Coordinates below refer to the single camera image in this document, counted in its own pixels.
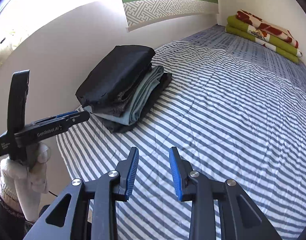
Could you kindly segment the dark sleeve forearm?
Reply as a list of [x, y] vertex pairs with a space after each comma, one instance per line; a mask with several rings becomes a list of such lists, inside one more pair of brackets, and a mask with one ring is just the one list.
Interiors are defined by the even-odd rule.
[[32, 226], [25, 219], [16, 192], [0, 183], [0, 239], [24, 239]]

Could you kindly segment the white gloved left hand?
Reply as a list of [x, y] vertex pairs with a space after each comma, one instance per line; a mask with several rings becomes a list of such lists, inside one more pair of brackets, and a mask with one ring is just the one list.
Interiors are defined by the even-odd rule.
[[42, 142], [26, 147], [27, 153], [37, 157], [33, 168], [28, 168], [9, 157], [0, 161], [0, 197], [13, 211], [21, 213], [29, 222], [39, 216], [41, 195], [48, 192], [46, 170], [51, 150]]

